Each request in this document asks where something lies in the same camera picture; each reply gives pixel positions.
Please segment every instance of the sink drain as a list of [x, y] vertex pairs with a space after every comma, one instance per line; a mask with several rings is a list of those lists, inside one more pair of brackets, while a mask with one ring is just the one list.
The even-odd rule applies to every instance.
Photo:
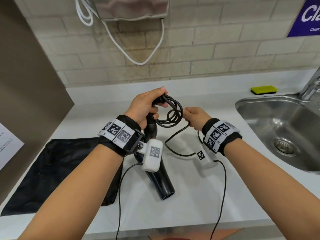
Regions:
[[285, 153], [285, 154], [294, 153], [294, 147], [286, 141], [276, 140], [274, 142], [274, 146], [282, 153]]

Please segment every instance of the sponge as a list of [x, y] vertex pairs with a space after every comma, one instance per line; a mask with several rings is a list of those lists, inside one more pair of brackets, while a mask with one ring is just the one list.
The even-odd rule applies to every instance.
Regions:
[[278, 89], [274, 86], [262, 86], [251, 88], [251, 92], [254, 95], [273, 94], [278, 92]]

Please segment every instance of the sink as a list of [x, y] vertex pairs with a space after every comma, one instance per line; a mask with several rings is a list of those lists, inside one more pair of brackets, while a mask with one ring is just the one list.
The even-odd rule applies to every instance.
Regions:
[[320, 175], [320, 96], [305, 103], [292, 96], [246, 98], [235, 107], [278, 158]]

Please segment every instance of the brick wall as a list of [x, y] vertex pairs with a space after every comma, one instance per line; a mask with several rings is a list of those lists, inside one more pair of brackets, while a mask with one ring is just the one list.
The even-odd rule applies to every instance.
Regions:
[[[74, 0], [15, 0], [66, 87], [255, 73], [320, 65], [320, 36], [286, 38], [304, 0], [171, 0], [161, 48], [144, 66], [102, 23], [83, 25]], [[159, 20], [109, 24], [143, 62]]]

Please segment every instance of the left hand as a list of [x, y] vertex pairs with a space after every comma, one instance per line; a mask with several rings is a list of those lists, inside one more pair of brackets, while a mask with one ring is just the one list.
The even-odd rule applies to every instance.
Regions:
[[[159, 109], [158, 107], [152, 106], [152, 102], [163, 94], [168, 94], [165, 87], [156, 88], [152, 91], [137, 95], [124, 115], [137, 122], [142, 130], [145, 129], [147, 126], [147, 115], [149, 113], [154, 114], [154, 119], [159, 118]], [[168, 104], [164, 103], [161, 104], [161, 106], [167, 108]]]

